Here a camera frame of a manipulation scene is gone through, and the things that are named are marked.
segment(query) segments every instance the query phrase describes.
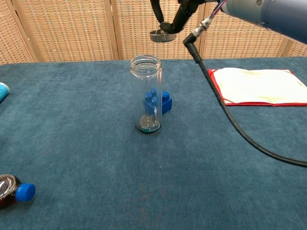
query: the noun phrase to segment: blue tablecloth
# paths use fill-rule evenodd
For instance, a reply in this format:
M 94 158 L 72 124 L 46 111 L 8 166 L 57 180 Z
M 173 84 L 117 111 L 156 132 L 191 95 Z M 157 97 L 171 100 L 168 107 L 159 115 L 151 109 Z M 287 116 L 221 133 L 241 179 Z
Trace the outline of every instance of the blue tablecloth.
M 290 69 L 307 59 L 206 60 Z M 0 174 L 36 185 L 0 229 L 303 230 L 307 169 L 274 160 L 230 124 L 198 65 L 163 60 L 173 107 L 157 135 L 134 127 L 129 61 L 11 64 L 0 82 Z M 306 107 L 231 107 L 264 147 L 307 161 Z

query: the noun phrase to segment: white page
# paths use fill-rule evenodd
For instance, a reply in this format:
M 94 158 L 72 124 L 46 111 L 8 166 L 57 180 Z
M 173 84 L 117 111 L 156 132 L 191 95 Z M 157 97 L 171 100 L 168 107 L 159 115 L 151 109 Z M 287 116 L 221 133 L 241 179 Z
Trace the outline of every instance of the white page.
M 224 68 L 213 74 L 222 96 L 234 103 L 307 103 L 307 87 L 289 70 Z

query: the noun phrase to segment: blue toy block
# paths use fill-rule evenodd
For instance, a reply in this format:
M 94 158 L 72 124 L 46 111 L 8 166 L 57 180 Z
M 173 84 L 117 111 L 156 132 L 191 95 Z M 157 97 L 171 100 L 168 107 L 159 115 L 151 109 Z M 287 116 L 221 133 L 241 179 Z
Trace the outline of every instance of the blue toy block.
M 153 96 L 151 92 L 147 92 L 145 94 L 145 98 L 143 100 L 144 108 L 147 114 L 154 115 L 155 114 L 155 108 L 158 105 L 158 98 L 156 96 Z
M 157 107 L 158 98 L 156 96 L 156 91 L 152 90 L 152 92 L 147 92 L 145 94 L 145 98 L 143 100 L 145 111 L 150 114 L 155 114 L 155 107 Z M 164 91 L 162 94 L 162 114 L 167 113 L 172 109 L 172 98 L 169 95 L 169 92 Z
M 172 109 L 173 99 L 170 97 L 168 91 L 164 91 L 162 94 L 162 115 Z

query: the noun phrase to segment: wicker screen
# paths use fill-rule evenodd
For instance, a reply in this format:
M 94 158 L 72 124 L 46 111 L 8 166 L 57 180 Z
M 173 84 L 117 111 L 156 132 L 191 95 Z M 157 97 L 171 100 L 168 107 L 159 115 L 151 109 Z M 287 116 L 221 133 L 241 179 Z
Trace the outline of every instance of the wicker screen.
M 172 22 L 179 8 L 176 0 L 160 0 L 161 9 L 166 22 Z M 157 55 L 161 59 L 191 58 L 183 45 L 183 40 L 198 25 L 197 11 L 188 21 L 186 27 L 177 38 L 169 43 L 154 43 L 150 40 L 149 32 L 158 29 L 154 12 L 149 0 L 113 0 L 116 7 L 117 20 L 115 25 L 117 37 L 120 39 L 123 59 L 132 59 L 141 54 Z
M 0 0 L 0 64 L 33 62 L 25 41 L 4 0 Z
M 109 33 L 114 27 L 108 25 L 103 0 L 17 2 L 42 61 L 114 58 Z
M 291 57 L 294 56 L 305 56 L 307 57 L 307 45 L 304 45 L 302 43 L 296 42 L 293 45 L 293 48 L 290 52 Z
M 207 4 L 211 13 L 216 5 Z M 284 37 L 219 12 L 204 33 L 204 58 L 275 57 Z

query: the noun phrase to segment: jar base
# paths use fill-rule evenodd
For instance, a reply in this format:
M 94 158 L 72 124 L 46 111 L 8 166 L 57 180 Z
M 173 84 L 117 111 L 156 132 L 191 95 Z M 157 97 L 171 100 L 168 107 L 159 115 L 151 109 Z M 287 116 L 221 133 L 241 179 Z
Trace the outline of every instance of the jar base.
M 159 132 L 160 128 L 161 124 L 159 119 L 153 115 L 143 116 L 137 125 L 137 129 L 146 134 L 157 133 Z

